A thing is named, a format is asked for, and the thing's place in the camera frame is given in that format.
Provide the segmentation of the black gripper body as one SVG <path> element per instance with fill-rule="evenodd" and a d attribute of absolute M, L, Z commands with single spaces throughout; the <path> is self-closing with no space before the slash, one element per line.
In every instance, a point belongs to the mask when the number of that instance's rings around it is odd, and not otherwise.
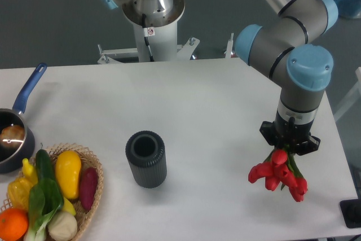
<path fill-rule="evenodd" d="M 264 139 L 274 149 L 286 149 L 299 156 L 317 151 L 320 139 L 311 135 L 313 121 L 308 124 L 296 124 L 296 119 L 288 121 L 276 116 L 273 122 L 264 121 L 259 129 Z"/>

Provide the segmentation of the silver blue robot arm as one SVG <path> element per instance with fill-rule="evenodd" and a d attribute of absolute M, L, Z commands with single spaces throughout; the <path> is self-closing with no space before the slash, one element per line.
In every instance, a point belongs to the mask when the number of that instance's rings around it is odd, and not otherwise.
<path fill-rule="evenodd" d="M 134 27 L 140 62 L 186 60 L 190 43 L 177 45 L 177 22 L 184 0 L 103 0 L 110 9 L 121 8 Z M 313 40 L 338 18 L 334 0 L 266 0 L 279 17 L 272 28 L 249 25 L 228 49 L 281 87 L 273 122 L 260 131 L 267 143 L 305 155 L 319 148 L 310 132 L 325 88 L 331 80 L 333 58 Z"/>

